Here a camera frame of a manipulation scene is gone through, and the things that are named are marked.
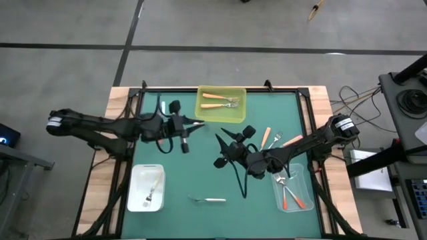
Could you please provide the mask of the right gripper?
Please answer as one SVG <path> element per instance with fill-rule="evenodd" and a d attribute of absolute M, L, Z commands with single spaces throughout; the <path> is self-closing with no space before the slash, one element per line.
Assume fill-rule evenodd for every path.
<path fill-rule="evenodd" d="M 247 167 L 248 164 L 246 163 L 246 157 L 251 153 L 251 151 L 244 145 L 244 141 L 246 139 L 250 139 L 256 133 L 256 130 L 251 125 L 248 125 L 242 133 L 232 133 L 224 128 L 221 128 L 221 130 L 234 141 L 227 144 L 218 134 L 216 134 L 216 139 L 220 144 L 220 154 L 222 156 L 217 158 L 213 165 L 220 169 L 225 167 L 227 163 L 237 161 L 240 165 Z"/>

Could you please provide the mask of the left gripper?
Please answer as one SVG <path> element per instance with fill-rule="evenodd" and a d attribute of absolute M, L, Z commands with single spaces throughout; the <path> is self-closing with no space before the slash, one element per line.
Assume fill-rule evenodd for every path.
<path fill-rule="evenodd" d="M 173 137 L 180 137 L 182 153 L 189 153 L 189 145 L 187 143 L 187 138 L 192 132 L 199 129 L 200 126 L 193 125 L 185 129 L 183 125 L 184 123 L 185 124 L 193 124 L 195 122 L 204 123 L 203 120 L 190 119 L 188 117 L 181 116 L 179 114 L 180 109 L 181 109 L 181 105 L 179 100 L 174 100 L 169 104 L 170 116 L 168 117 L 168 120 L 167 120 L 167 138 L 169 140 L 169 153 L 173 149 L 173 140 L 172 140 Z"/>

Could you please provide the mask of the clear plastic bin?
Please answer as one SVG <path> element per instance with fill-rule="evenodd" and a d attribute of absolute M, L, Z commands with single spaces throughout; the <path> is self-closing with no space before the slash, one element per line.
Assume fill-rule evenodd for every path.
<path fill-rule="evenodd" d="M 295 213 L 300 211 L 310 211 L 314 208 L 314 202 L 310 197 L 308 192 L 306 182 L 303 176 L 304 167 L 299 163 L 294 163 L 290 165 L 290 176 L 288 176 L 286 170 L 284 169 L 282 172 L 278 173 L 281 177 L 286 178 L 286 185 L 290 188 L 290 190 L 300 198 L 306 205 L 305 209 L 300 209 L 296 202 L 292 199 L 289 193 L 287 193 L 287 202 L 288 202 L 288 210 L 284 211 L 282 209 L 282 185 L 276 183 L 274 179 L 274 173 L 272 175 L 272 185 L 274 194 L 276 197 L 276 204 L 280 211 L 284 213 Z"/>

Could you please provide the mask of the yellow translucent plastic bin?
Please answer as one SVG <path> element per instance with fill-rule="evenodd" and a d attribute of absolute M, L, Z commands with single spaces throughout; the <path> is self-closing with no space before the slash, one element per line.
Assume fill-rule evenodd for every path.
<path fill-rule="evenodd" d="M 208 99 L 202 97 L 203 93 L 209 93 L 213 95 L 221 95 L 224 97 L 239 97 L 238 102 L 228 102 L 222 99 Z M 213 108 L 213 109 L 202 109 L 201 104 L 211 103 L 238 103 L 237 107 L 234 108 Z M 197 88 L 197 97 L 195 102 L 195 116 L 199 119 L 209 122 L 218 123 L 242 123 L 246 118 L 246 103 L 247 103 L 247 91 L 244 87 L 226 87 L 226 86 L 210 86 L 200 85 Z"/>

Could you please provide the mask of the white plastic bin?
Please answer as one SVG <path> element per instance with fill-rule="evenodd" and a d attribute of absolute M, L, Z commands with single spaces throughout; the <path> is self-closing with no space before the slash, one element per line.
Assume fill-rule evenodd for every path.
<path fill-rule="evenodd" d="M 157 176 L 163 172 L 163 177 L 158 183 L 149 207 L 143 207 L 145 198 Z M 164 205 L 165 196 L 165 171 L 162 165 L 135 165 L 131 170 L 131 180 L 127 199 L 127 209 L 131 212 L 156 212 Z"/>

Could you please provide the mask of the teal table mat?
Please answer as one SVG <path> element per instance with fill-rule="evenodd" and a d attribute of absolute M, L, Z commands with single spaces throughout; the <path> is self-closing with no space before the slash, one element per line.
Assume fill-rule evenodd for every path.
<path fill-rule="evenodd" d="M 243 123 L 207 123 L 188 138 L 189 153 L 182 153 L 179 138 L 169 141 L 139 142 L 133 162 L 160 164 L 165 170 L 165 198 L 160 211 L 126 211 L 122 237 L 128 239 L 190 238 L 284 238 L 319 237 L 317 209 L 284 213 L 276 204 L 272 177 L 246 176 L 239 165 L 218 169 L 218 134 L 226 143 L 231 138 L 221 128 L 239 133 L 248 125 L 256 134 L 250 143 L 260 145 L 264 131 L 283 132 L 286 142 L 303 132 L 297 99 L 293 93 L 248 93 Z M 195 202 L 196 198 L 221 198 L 226 202 Z"/>

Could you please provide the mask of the black diagonal beam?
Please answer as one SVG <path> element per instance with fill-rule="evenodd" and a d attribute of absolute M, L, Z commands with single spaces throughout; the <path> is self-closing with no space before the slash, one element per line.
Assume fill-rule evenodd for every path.
<path fill-rule="evenodd" d="M 354 178 L 405 160 L 405 150 L 400 140 L 398 140 L 394 141 L 389 148 L 352 163 L 346 169 L 348 177 Z"/>

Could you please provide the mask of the white box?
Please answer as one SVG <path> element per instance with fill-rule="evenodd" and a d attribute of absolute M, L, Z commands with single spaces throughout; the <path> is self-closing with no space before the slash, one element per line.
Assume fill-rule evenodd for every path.
<path fill-rule="evenodd" d="M 357 163 L 373 155 L 375 155 L 375 152 L 350 150 L 350 160 L 352 163 Z M 354 181 L 357 189 L 392 192 L 392 185 L 387 167 L 354 177 Z"/>

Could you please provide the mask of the grey side desk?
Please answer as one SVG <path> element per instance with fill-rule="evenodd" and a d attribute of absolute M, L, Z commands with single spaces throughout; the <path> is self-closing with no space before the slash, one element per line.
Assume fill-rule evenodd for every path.
<path fill-rule="evenodd" d="M 5 163 L 7 167 L 4 168 L 3 174 L 0 171 L 0 239 L 7 232 L 15 216 L 33 168 L 38 166 L 51 171 L 55 164 L 0 145 L 0 169 L 2 163 Z"/>

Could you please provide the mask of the grey equipment cart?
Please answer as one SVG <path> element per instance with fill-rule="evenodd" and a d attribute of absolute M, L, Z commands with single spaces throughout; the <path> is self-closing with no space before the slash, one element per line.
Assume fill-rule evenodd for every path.
<path fill-rule="evenodd" d="M 427 145 L 415 135 L 416 131 L 427 122 L 427 113 L 412 115 L 410 118 L 410 113 L 404 114 L 397 102 L 400 92 L 415 89 L 427 94 L 427 87 L 417 79 L 410 79 L 403 85 L 398 85 L 393 82 L 389 74 L 380 75 L 379 82 L 408 161 L 413 164 L 427 164 Z"/>

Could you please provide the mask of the black monitor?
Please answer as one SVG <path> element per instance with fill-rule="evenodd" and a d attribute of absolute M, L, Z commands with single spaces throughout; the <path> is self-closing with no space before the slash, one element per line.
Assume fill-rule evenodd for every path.
<path fill-rule="evenodd" d="M 16 148 L 20 137 L 20 132 L 0 123 L 0 145 Z"/>

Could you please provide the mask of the white sheet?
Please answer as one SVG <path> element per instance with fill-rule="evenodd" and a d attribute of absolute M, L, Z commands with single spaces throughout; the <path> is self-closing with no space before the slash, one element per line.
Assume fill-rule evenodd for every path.
<path fill-rule="evenodd" d="M 427 145 L 427 121 L 416 130 L 415 136 L 423 142 L 423 144 Z"/>

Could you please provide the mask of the black pole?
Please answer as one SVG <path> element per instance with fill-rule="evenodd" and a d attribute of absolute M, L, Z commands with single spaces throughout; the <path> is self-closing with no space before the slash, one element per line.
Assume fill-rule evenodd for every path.
<path fill-rule="evenodd" d="M 427 68 L 427 54 L 423 55 L 401 72 L 395 74 L 395 76 L 393 76 L 393 81 L 398 85 L 402 85 L 410 78 L 417 76 L 425 68 Z"/>

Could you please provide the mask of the black keypad with coloured keys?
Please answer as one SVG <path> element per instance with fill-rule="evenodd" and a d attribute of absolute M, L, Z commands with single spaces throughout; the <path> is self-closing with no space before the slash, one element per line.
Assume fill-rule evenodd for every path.
<path fill-rule="evenodd" d="M 427 179 L 406 179 L 411 202 L 419 219 L 427 219 Z"/>

